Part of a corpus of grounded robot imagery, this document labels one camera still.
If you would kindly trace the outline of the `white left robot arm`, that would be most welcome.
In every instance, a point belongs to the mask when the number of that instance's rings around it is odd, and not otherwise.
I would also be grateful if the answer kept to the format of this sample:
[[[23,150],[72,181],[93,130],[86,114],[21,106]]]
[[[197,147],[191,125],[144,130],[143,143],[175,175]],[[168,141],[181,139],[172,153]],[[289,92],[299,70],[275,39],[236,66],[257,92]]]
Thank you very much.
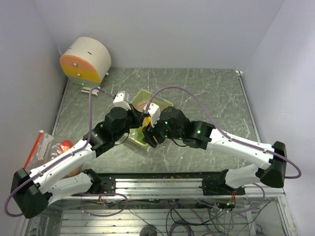
[[[74,177],[65,176],[82,164],[91,161],[113,148],[115,142],[132,128],[142,125],[143,115],[133,107],[114,107],[96,127],[89,127],[88,133],[70,150],[37,168],[17,170],[13,175],[11,192],[4,204],[8,211],[10,199],[21,210],[26,219],[42,213],[51,203],[73,194],[95,195],[100,191],[100,182],[81,173]]]

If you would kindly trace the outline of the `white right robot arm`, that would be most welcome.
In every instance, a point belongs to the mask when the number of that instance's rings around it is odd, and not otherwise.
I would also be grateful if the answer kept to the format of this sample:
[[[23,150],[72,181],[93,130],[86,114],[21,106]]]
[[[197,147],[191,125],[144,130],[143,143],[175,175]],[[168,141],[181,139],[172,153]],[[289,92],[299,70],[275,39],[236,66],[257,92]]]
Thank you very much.
[[[279,158],[286,154],[285,144],[256,143],[219,131],[211,123],[190,121],[184,113],[174,107],[161,110],[156,104],[146,105],[145,116],[150,123],[143,127],[143,141],[156,148],[165,139],[181,141],[183,147],[227,152],[250,162],[249,166],[227,169],[220,172],[215,182],[220,193],[226,195],[243,185],[262,183],[273,188],[283,188],[286,162]]]

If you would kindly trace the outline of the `yellow toy starfruit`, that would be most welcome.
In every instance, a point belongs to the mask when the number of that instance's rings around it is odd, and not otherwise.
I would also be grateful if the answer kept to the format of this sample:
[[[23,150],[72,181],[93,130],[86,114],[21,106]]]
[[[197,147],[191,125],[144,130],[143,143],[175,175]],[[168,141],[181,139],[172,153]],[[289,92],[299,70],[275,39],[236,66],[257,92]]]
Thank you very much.
[[[145,126],[149,125],[150,122],[151,122],[151,117],[145,117],[145,118],[143,119],[142,126],[145,127]]]

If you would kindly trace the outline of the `clear bag orange zipper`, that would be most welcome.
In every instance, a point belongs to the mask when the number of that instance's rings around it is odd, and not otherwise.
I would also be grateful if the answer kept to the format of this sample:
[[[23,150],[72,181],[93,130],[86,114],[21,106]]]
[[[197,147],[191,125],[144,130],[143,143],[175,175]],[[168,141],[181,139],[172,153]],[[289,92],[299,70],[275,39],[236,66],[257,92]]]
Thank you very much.
[[[44,130],[40,130],[24,164],[24,169],[30,171],[60,156],[62,152],[59,145],[64,140],[70,140],[73,146],[75,144],[70,138],[50,135]]]

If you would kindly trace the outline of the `toy peach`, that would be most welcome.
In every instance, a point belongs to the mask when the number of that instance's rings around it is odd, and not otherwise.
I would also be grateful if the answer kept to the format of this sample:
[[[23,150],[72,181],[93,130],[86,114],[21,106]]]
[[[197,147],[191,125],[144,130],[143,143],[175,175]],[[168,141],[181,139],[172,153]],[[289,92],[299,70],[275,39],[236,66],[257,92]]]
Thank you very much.
[[[78,167],[78,168],[75,168],[74,170],[72,170],[70,173],[68,173],[66,176],[67,177],[74,177],[76,175],[78,175],[81,171],[81,168]]]

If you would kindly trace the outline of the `red toy tomato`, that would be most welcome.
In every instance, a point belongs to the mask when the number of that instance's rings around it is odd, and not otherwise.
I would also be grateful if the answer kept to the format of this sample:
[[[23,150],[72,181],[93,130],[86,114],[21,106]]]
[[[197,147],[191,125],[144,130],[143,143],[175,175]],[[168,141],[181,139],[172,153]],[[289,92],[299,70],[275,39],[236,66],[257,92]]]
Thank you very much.
[[[70,140],[64,140],[59,145],[59,148],[60,148],[62,153],[65,153],[66,151],[68,151],[72,147],[73,147],[73,143]]]

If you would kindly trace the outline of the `green toy round vegetable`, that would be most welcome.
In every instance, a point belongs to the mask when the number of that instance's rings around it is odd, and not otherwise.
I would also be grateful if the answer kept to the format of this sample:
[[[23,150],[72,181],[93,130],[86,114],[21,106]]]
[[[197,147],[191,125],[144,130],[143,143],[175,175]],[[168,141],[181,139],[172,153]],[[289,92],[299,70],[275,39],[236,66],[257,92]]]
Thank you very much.
[[[141,130],[136,130],[135,131],[135,140],[137,140],[138,142],[141,142],[144,138],[144,134]]]

